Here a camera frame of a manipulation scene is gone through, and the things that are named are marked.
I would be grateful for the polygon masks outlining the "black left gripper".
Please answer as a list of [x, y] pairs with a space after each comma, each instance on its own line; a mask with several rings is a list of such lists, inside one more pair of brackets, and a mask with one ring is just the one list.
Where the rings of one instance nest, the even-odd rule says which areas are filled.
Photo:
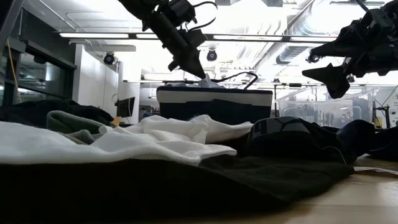
[[179, 68], [198, 78], [206, 77], [197, 47], [207, 38], [200, 29], [188, 32], [180, 31], [163, 13], [158, 12], [154, 12], [150, 16], [150, 29], [162, 42], [163, 48], [173, 55], [173, 60], [168, 65], [170, 71]]

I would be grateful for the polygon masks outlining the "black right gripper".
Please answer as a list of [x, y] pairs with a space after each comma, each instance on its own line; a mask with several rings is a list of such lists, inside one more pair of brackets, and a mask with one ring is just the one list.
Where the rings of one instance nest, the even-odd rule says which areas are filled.
[[343, 27], [335, 40], [310, 51], [311, 57], [345, 57], [342, 67], [330, 63], [302, 71], [303, 76], [322, 82], [333, 99], [343, 97], [350, 88], [346, 75], [376, 72], [384, 76], [397, 69], [397, 1], [378, 9], [367, 8], [363, 1], [356, 3], [364, 16]]

